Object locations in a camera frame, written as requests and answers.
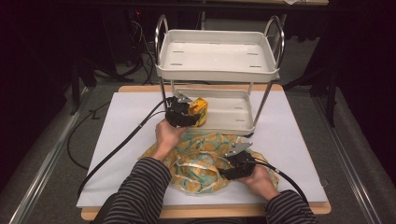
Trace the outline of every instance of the yellow object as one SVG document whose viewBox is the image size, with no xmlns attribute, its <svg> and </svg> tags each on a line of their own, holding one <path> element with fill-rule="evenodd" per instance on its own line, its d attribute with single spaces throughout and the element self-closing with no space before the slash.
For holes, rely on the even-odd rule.
<svg viewBox="0 0 396 224">
<path fill-rule="evenodd" d="M 198 121 L 192 125 L 193 127 L 201 127 L 205 124 L 207 118 L 207 106 L 208 102 L 201 97 L 190 104 L 189 116 L 201 114 L 201 117 L 198 119 Z"/>
</svg>

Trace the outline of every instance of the hand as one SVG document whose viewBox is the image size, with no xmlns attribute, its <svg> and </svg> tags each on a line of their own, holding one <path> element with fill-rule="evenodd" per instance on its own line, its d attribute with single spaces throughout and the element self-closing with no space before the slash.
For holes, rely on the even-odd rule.
<svg viewBox="0 0 396 224">
<path fill-rule="evenodd" d="M 256 165 L 251 176 L 238 180 L 250 187 L 253 192 L 261 195 L 267 202 L 280 194 L 275 189 L 267 169 L 262 165 Z"/>
<path fill-rule="evenodd" d="M 164 161 L 169 152 L 180 141 L 180 136 L 189 128 L 175 128 L 172 127 L 166 119 L 159 122 L 155 128 L 155 135 L 157 137 L 157 149 L 151 155 L 152 158 L 158 161 Z"/>
</svg>

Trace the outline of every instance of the white table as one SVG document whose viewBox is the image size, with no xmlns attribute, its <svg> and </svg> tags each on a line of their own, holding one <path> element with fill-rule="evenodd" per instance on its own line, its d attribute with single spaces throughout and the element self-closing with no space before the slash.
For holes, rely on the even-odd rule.
<svg viewBox="0 0 396 224">
<path fill-rule="evenodd" d="M 253 117 L 259 107 L 264 85 L 254 86 L 250 96 Z M 217 86 L 235 89 L 241 86 Z M 162 99 L 160 87 L 122 87 L 113 96 L 106 121 L 92 157 L 90 171 L 117 147 Z M 155 142 L 155 125 L 164 114 L 149 120 L 139 133 L 110 159 L 87 183 L 78 200 L 82 217 L 93 220 L 102 204 L 131 172 L 137 158 Z M 330 213 L 331 207 L 318 173 L 291 112 L 285 92 L 274 85 L 250 137 L 252 150 L 291 177 L 303 190 L 315 214 Z M 279 177 L 279 190 L 293 189 Z M 233 181 L 227 188 L 208 195 L 189 195 L 172 186 L 165 192 L 162 218 L 263 216 L 265 201 L 245 185 Z"/>
</svg>

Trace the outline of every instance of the fabric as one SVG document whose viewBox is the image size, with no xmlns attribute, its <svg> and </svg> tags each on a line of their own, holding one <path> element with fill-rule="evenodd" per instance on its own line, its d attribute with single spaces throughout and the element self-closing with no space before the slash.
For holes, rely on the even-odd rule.
<svg viewBox="0 0 396 224">
<path fill-rule="evenodd" d="M 157 223 L 170 179 L 169 170 L 160 161 L 152 158 L 138 161 L 122 182 L 105 223 Z M 292 190 L 281 192 L 266 209 L 268 223 L 318 223 L 309 207 Z"/>
<path fill-rule="evenodd" d="M 122 182 L 105 223 L 157 223 L 172 176 L 163 163 L 143 158 Z"/>
<path fill-rule="evenodd" d="M 178 189 L 188 193 L 212 193 L 227 187 L 231 180 L 219 174 L 220 169 L 230 169 L 231 164 L 224 158 L 233 143 L 245 141 L 236 135 L 219 133 L 185 133 L 179 144 L 163 162 L 172 175 L 171 183 Z M 152 145 L 142 157 L 148 157 L 155 150 Z M 250 149 L 247 150 L 254 158 L 264 160 L 264 157 Z M 278 178 L 269 170 L 274 186 Z"/>
<path fill-rule="evenodd" d="M 319 223 L 309 206 L 293 190 L 285 190 L 266 206 L 268 223 Z"/>
</svg>

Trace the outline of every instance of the white cart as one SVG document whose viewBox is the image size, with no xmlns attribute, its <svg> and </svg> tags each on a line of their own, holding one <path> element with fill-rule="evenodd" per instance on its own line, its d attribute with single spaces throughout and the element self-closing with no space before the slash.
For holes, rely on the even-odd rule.
<svg viewBox="0 0 396 224">
<path fill-rule="evenodd" d="M 272 24 L 277 39 L 272 48 L 268 33 Z M 165 34 L 160 45 L 160 29 Z M 279 77 L 284 52 L 284 34 L 279 18 L 271 17 L 264 33 L 201 30 L 168 31 L 164 15 L 159 18 L 156 35 L 156 68 L 163 99 L 163 80 L 171 82 L 172 93 L 178 92 L 192 100 L 205 98 L 209 107 L 204 126 L 189 128 L 190 132 L 216 132 L 251 136 L 262 112 L 273 82 Z M 175 89 L 175 80 L 227 81 L 249 83 L 247 91 Z M 249 95 L 254 83 L 267 83 L 258 112 L 253 118 Z"/>
</svg>

